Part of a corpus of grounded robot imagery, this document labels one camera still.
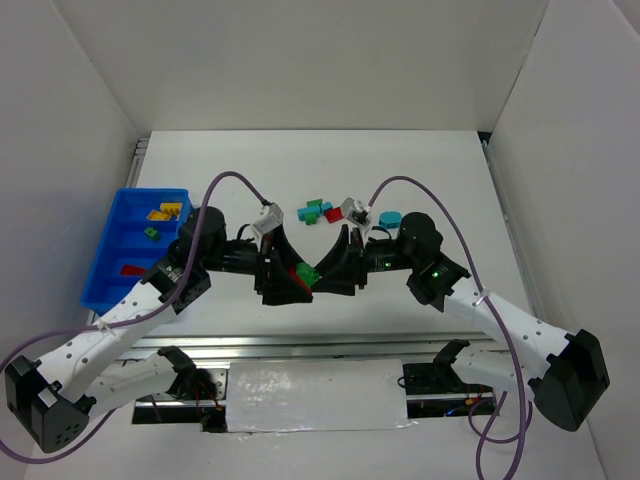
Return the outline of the yellow studded lego plate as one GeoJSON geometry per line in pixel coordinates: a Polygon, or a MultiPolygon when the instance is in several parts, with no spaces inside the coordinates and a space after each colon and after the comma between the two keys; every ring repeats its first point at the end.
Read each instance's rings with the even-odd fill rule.
{"type": "Polygon", "coordinates": [[[162,211],[152,210],[146,216],[146,219],[149,220],[149,221],[165,222],[165,221],[177,220],[178,216],[170,214],[170,213],[162,212],[162,211]]]}

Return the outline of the long red lego brick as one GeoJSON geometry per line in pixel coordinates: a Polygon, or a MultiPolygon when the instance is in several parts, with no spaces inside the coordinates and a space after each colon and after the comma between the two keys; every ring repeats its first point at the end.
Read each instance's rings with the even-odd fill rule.
{"type": "Polygon", "coordinates": [[[144,267],[124,264],[119,272],[121,276],[136,276],[141,277],[145,274],[146,269],[144,267]]]}

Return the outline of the red rounded lego brick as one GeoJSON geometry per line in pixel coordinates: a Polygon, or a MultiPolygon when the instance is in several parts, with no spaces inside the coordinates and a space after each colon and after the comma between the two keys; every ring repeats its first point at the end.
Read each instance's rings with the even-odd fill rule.
{"type": "Polygon", "coordinates": [[[309,286],[304,282],[304,280],[303,280],[303,279],[301,279],[301,278],[299,277],[299,275],[297,274],[297,271],[296,271],[296,269],[295,269],[294,267],[291,267],[291,268],[288,270],[288,273],[289,273],[289,275],[291,276],[291,278],[292,278],[293,280],[295,280],[295,281],[296,281],[296,283],[297,283],[297,284],[298,284],[302,289],[304,289],[305,291],[307,291],[307,292],[309,292],[309,293],[311,293],[311,292],[312,292],[311,288],[310,288],[310,287],[309,287],[309,286]]]}

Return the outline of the long yellow lego brick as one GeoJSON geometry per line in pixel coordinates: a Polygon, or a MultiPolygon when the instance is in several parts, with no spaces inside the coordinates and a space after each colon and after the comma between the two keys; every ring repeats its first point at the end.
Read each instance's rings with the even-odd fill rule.
{"type": "Polygon", "coordinates": [[[168,215],[178,215],[182,210],[182,203],[179,202],[163,202],[160,204],[160,211],[168,215]]]}

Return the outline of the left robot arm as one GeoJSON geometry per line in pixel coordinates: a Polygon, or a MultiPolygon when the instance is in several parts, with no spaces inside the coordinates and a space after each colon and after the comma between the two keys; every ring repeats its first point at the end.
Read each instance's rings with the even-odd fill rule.
{"type": "Polygon", "coordinates": [[[258,243],[230,240],[219,209],[195,209],[167,252],[94,324],[68,333],[63,345],[36,360],[12,354],[5,363],[8,408],[46,462],[60,458],[94,417],[147,393],[166,390],[180,397],[213,391],[210,378],[176,346],[121,367],[114,364],[198,300],[211,286],[211,272],[253,277],[268,306],[312,301],[310,287],[296,273],[302,259],[286,238],[280,207],[265,205],[252,228],[258,243]]]}

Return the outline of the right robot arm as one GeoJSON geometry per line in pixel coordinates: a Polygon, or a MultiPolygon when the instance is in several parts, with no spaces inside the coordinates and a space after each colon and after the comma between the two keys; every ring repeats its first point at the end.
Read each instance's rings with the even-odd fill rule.
{"type": "Polygon", "coordinates": [[[338,240],[316,265],[316,292],[353,295],[370,273],[410,270],[407,286],[422,305],[469,321],[518,359],[500,361],[464,341],[452,341],[440,360],[465,383],[499,390],[522,382],[526,398],[557,427],[578,430],[610,385],[599,340],[581,329],[571,334],[478,287],[468,270],[441,250],[442,235],[425,213],[402,219],[393,239],[364,241],[341,228],[338,240]]]}

